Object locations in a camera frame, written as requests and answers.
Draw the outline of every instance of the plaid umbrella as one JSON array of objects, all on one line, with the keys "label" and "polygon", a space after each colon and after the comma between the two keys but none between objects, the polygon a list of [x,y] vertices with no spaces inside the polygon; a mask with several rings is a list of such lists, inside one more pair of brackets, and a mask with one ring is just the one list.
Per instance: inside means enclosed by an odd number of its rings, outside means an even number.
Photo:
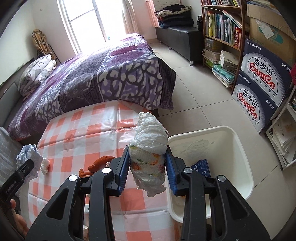
[{"label": "plaid umbrella", "polygon": [[52,47],[47,43],[45,34],[39,30],[34,29],[32,32],[33,44],[37,49],[37,55],[48,55],[52,56],[52,59],[59,60],[55,55]]}]

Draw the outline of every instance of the black bag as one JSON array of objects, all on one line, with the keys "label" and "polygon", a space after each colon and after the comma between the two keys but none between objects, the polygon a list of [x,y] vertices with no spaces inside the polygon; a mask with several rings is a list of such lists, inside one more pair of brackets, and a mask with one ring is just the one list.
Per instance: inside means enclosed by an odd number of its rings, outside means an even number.
[{"label": "black bag", "polygon": [[197,23],[197,29],[199,31],[203,31],[202,15],[200,15],[200,16],[197,17],[196,23]]}]

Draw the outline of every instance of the orange toy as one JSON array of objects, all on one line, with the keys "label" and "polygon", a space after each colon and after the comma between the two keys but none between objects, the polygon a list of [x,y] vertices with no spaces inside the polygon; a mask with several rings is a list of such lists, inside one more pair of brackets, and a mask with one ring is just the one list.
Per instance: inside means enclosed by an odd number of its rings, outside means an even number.
[{"label": "orange toy", "polygon": [[84,177],[89,177],[92,176],[95,172],[97,172],[100,169],[103,169],[104,167],[106,167],[106,164],[108,162],[111,162],[115,157],[113,156],[102,156],[100,157],[98,160],[96,160],[94,162],[93,165],[89,166],[89,171],[85,172],[83,171],[83,169],[81,168],[79,170],[79,177],[80,178],[84,178]]}]

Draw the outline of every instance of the patterned bedspread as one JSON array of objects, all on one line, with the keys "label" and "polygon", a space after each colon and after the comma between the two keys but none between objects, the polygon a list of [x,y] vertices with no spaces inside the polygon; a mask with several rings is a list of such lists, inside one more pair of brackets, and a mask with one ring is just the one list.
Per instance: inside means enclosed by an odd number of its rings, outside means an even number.
[{"label": "patterned bedspread", "polygon": [[144,38],[130,34],[62,63],[23,103],[8,127],[13,139],[43,133],[63,113],[121,99],[148,110],[173,109],[176,73]]}]

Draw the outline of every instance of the human hand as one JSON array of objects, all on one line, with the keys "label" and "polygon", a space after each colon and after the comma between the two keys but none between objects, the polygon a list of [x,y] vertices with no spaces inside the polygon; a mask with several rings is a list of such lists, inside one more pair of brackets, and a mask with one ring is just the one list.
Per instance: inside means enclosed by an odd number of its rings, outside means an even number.
[{"label": "human hand", "polygon": [[26,220],[21,215],[16,214],[16,212],[14,210],[17,206],[15,200],[11,199],[10,203],[11,203],[11,208],[13,209],[12,213],[13,213],[15,223],[17,225],[17,230],[18,230],[18,232],[20,232],[21,234],[23,234],[26,237],[26,235],[29,231],[29,228],[27,227]]}]

